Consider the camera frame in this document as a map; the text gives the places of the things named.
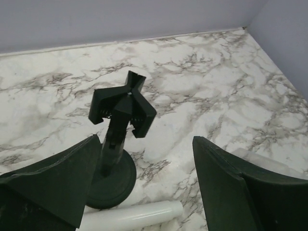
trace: marble countertop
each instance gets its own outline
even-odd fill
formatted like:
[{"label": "marble countertop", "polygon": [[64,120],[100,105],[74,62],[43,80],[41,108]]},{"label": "marble countertop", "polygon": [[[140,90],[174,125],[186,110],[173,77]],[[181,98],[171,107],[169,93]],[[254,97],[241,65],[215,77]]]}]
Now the marble countertop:
[{"label": "marble countertop", "polygon": [[58,153],[108,123],[88,120],[94,89],[132,70],[157,110],[146,138],[125,149],[137,182],[121,206],[180,200],[178,219],[144,231],[207,230],[194,136],[308,171],[308,105],[244,30],[193,34],[0,58],[0,173]]}]

